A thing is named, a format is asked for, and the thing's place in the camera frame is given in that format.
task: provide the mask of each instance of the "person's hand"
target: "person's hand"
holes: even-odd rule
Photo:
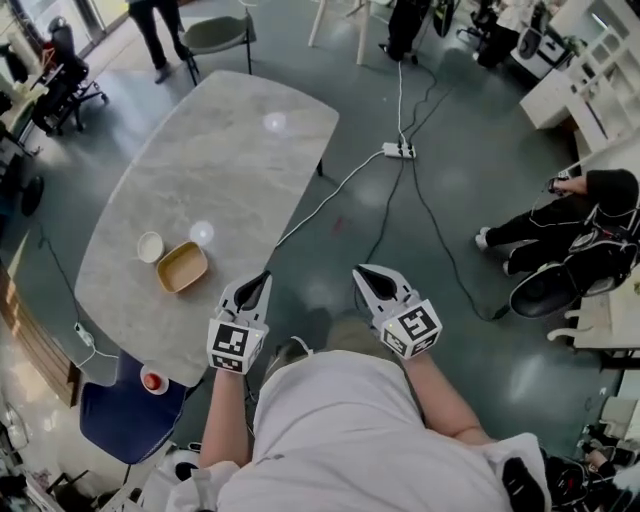
[[[565,181],[567,181],[566,178],[551,178],[547,182],[547,191],[560,197],[564,196],[567,193],[567,189],[564,187]]]
[[[596,469],[602,466],[605,462],[609,461],[609,459],[602,455],[602,453],[598,450],[593,450],[591,453],[588,453],[584,460]]]

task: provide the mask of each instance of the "gray floor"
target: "gray floor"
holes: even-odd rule
[[[334,22],[321,30],[318,48],[306,41],[317,4],[279,0],[255,8],[258,32],[254,73],[300,89],[340,113],[325,158],[324,179],[314,177],[292,224],[308,215],[354,167],[397,137],[397,66],[376,48],[386,27],[370,24],[366,66],[355,65],[357,32]],[[202,1],[183,8],[184,16],[238,13],[233,0]],[[502,305],[514,283],[499,263],[478,253],[472,236],[530,207],[550,174],[570,163],[557,134],[534,132],[518,107],[526,89],[510,74],[487,72],[471,50],[451,33],[445,40],[430,31],[421,63],[437,76],[420,118],[453,89],[413,142],[419,154],[421,190],[430,202],[464,282],[487,314]],[[245,70],[242,49],[199,60],[205,72]],[[99,77],[111,103],[84,111],[86,131],[59,139],[34,134],[29,144],[43,153],[30,172],[46,179],[37,216],[75,281],[84,250],[100,212],[118,179],[157,123],[188,91],[184,69],[166,84],[151,76],[107,72]],[[404,66],[404,119],[431,78],[424,69]],[[385,204],[399,172],[396,161],[377,159],[299,234],[278,249],[269,269],[275,277],[268,323],[271,332],[251,376],[260,381],[270,348],[291,335],[323,346],[330,322],[353,310],[351,268],[366,258],[380,230]],[[29,233],[16,274],[20,293],[38,319],[76,360],[86,355],[72,330],[73,305],[46,249],[38,250],[33,220],[16,215],[7,227],[0,255],[8,261]],[[591,354],[574,355],[562,343],[546,341],[558,318],[526,321],[507,316],[497,323],[476,318],[457,286],[426,211],[418,202],[408,168],[390,207],[385,237],[372,262],[401,271],[428,297],[444,333],[433,354],[442,369],[478,412],[490,435],[500,438],[531,431],[548,448],[572,453],[580,428],[601,404],[599,391],[613,390],[616,372],[600,372]],[[116,346],[98,335],[99,347]],[[90,378],[113,379],[111,360],[95,358]],[[177,430],[180,441],[201,435],[212,376],[187,404]]]

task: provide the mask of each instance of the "white shirt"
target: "white shirt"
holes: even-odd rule
[[[502,0],[506,7],[498,16],[498,25],[516,32],[522,30],[531,23],[535,0]]]
[[[195,472],[167,512],[511,512],[499,475],[513,456],[546,493],[533,435],[472,448],[427,430],[400,368],[361,354],[315,354],[276,372],[254,431],[251,464]]]

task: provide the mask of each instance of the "wooden tray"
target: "wooden tray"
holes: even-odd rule
[[[194,242],[185,242],[165,255],[156,270],[160,284],[169,293],[177,293],[195,283],[207,271],[207,257]]]

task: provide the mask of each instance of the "blue chair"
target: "blue chair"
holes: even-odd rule
[[[125,464],[153,455],[173,433],[190,394],[173,381],[162,395],[149,393],[140,380],[142,363],[121,351],[114,385],[88,382],[80,399],[80,431],[93,444]]]

